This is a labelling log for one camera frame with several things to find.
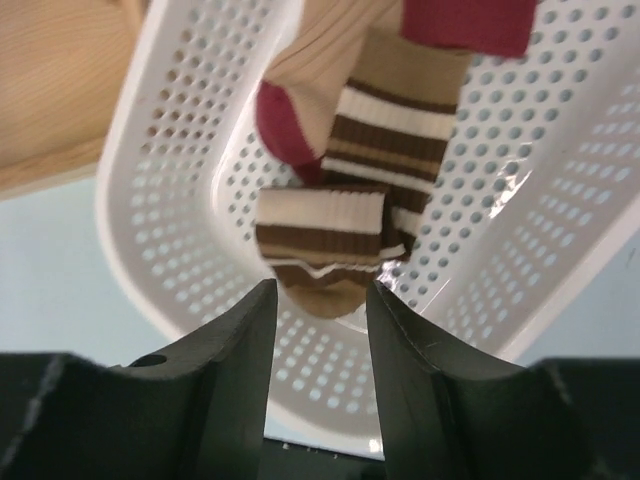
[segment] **white stripe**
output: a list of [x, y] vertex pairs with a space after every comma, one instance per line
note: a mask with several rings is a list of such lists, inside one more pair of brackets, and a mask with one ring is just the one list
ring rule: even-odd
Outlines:
[[422, 225], [422, 215], [410, 212], [404, 208], [394, 208], [393, 224], [398, 230], [417, 237], [420, 226]]
[[338, 114], [376, 127], [418, 137], [449, 140], [455, 115], [403, 107], [346, 87], [340, 95]]
[[364, 234], [382, 231], [383, 193], [263, 189], [257, 203], [259, 225]]
[[337, 158], [325, 157], [322, 160], [322, 168], [324, 170], [331, 170], [333, 172], [344, 173], [354, 177], [375, 180], [377, 182], [386, 183], [387, 185], [395, 185], [397, 187], [408, 188], [409, 190], [416, 190], [427, 194], [431, 193], [433, 190], [433, 184], [426, 180], [422, 180], [421, 178], [403, 175], [401, 173], [394, 173], [390, 170], [382, 170], [380, 168], [359, 165], [357, 163], [351, 163]]
[[380, 258], [383, 260], [388, 260], [389, 258], [398, 258], [405, 254], [404, 245], [396, 245], [391, 248], [383, 248], [380, 251]]
[[272, 267], [289, 267], [289, 266], [300, 267], [303, 270], [305, 270], [310, 277], [313, 277], [316, 280], [322, 277], [326, 277], [334, 270], [350, 270], [350, 271], [356, 271], [356, 272], [375, 273], [380, 268], [379, 265], [346, 265], [342, 263], [333, 263], [331, 265], [327, 265], [326, 267], [322, 267], [322, 268], [313, 268], [308, 263], [303, 262], [302, 260], [295, 260], [295, 259], [280, 260], [275, 258], [267, 259], [267, 263]]

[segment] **sock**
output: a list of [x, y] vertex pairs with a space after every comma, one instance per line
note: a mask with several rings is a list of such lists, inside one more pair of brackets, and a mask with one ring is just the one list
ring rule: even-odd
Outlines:
[[471, 53], [423, 47], [371, 29], [342, 90], [325, 158], [326, 185], [389, 187], [410, 256], [453, 125]]
[[402, 35], [434, 47], [521, 57], [537, 0], [404, 0]]
[[334, 319], [354, 312], [389, 252], [383, 240], [385, 187], [263, 189], [256, 240], [291, 300], [306, 312]]
[[401, 0], [306, 0], [300, 33], [267, 69], [256, 126], [267, 149], [307, 185], [321, 179], [340, 91], [367, 28], [400, 30]]

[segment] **sock toe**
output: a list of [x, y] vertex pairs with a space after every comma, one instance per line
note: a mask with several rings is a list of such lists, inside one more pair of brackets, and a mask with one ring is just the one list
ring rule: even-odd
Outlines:
[[367, 287], [348, 280], [324, 288], [286, 288], [295, 304], [314, 317], [334, 320], [355, 312], [365, 303]]
[[315, 155], [300, 129], [296, 112], [287, 92], [263, 81], [256, 99], [256, 125], [265, 146], [273, 156], [290, 165], [298, 173], [308, 175], [307, 167], [320, 160]]

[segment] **brown striped sock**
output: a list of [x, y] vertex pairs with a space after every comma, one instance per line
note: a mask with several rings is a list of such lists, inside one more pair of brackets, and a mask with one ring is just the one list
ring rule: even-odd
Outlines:
[[387, 185], [406, 257], [453, 125], [471, 53], [370, 29], [342, 90], [322, 161], [325, 185]]
[[364, 303], [383, 257], [404, 252], [399, 237], [382, 236], [387, 194], [384, 186], [260, 191], [258, 248], [298, 306], [334, 319]]

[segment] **striped sock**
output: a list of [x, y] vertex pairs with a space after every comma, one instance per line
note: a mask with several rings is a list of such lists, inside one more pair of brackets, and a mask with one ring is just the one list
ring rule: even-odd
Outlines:
[[325, 158], [325, 185], [386, 185], [411, 254], [453, 126], [471, 53], [370, 29], [342, 90]]
[[404, 252], [393, 231], [388, 189], [332, 187], [263, 189], [256, 240], [291, 300], [326, 319], [354, 312], [383, 257]]
[[371, 25], [399, 32], [401, 0], [306, 0], [300, 32], [273, 60], [256, 97], [267, 149], [305, 185], [322, 178], [320, 159], [340, 91]]

